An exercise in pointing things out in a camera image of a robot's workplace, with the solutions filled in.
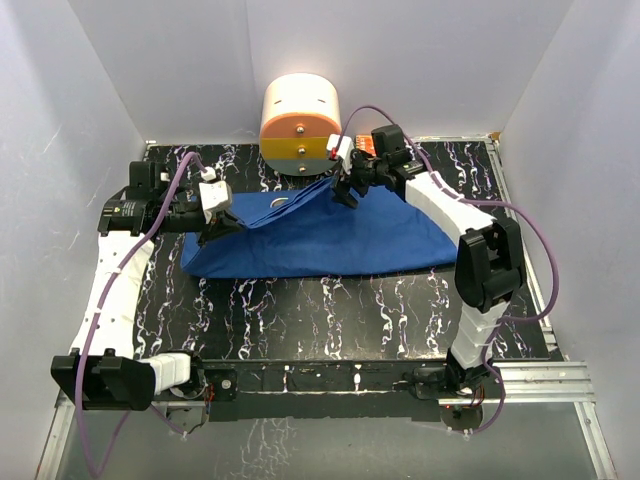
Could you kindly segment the blue surgical cloth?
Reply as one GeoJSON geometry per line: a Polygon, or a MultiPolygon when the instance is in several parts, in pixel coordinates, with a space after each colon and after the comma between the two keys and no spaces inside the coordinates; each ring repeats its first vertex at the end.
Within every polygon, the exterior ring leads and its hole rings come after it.
{"type": "Polygon", "coordinates": [[[302,190],[239,193],[232,213],[243,232],[197,244],[186,235],[183,272],[199,278],[364,276],[451,264],[457,248],[416,208],[374,187],[350,209],[332,200],[331,182],[302,190]],[[270,209],[277,197],[287,205],[270,209]]]}

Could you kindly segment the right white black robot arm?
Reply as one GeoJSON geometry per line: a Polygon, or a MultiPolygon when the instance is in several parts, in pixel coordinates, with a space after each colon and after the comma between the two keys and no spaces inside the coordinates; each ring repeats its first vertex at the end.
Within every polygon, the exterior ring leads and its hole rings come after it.
{"type": "Polygon", "coordinates": [[[440,373],[415,373],[419,383],[460,397],[471,395],[491,371],[491,347],[513,295],[526,281],[519,224],[469,204],[428,164],[424,152],[391,124],[372,133],[375,152],[330,135],[326,151],[336,162],[334,199],[356,208],[374,186],[383,186],[434,222],[457,248],[454,283],[462,300],[458,332],[440,373]]]}

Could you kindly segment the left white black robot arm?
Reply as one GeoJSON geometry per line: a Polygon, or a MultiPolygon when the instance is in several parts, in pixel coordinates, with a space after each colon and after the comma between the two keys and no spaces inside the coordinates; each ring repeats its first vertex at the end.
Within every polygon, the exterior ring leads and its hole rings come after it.
{"type": "Polygon", "coordinates": [[[144,411],[166,390],[194,399],[207,376],[193,354],[160,353],[137,360],[133,328],[138,297],[155,240],[193,233],[200,244],[242,231],[231,212],[232,191],[190,152],[176,171],[134,161],[128,184],[104,204],[98,222],[98,261],[81,326],[51,376],[81,410],[144,411]]]}

